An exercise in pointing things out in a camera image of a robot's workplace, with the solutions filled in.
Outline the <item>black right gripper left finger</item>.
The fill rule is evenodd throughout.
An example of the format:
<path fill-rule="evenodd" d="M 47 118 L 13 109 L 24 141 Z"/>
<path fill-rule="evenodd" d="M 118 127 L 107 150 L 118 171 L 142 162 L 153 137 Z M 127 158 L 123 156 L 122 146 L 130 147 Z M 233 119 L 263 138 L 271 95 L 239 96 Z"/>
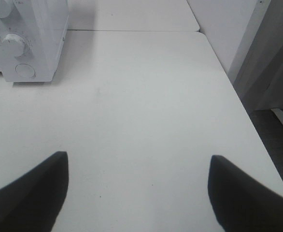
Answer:
<path fill-rule="evenodd" d="M 68 191 L 68 154 L 58 151 L 0 189 L 0 232 L 50 232 Z"/>

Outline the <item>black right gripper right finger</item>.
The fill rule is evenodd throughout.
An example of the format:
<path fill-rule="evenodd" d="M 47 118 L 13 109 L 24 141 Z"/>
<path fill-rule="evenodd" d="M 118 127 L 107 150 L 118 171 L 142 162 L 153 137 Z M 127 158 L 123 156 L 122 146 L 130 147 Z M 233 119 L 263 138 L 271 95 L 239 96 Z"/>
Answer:
<path fill-rule="evenodd" d="M 213 155 L 208 195 L 226 232 L 283 232 L 283 197 L 221 155 Z"/>

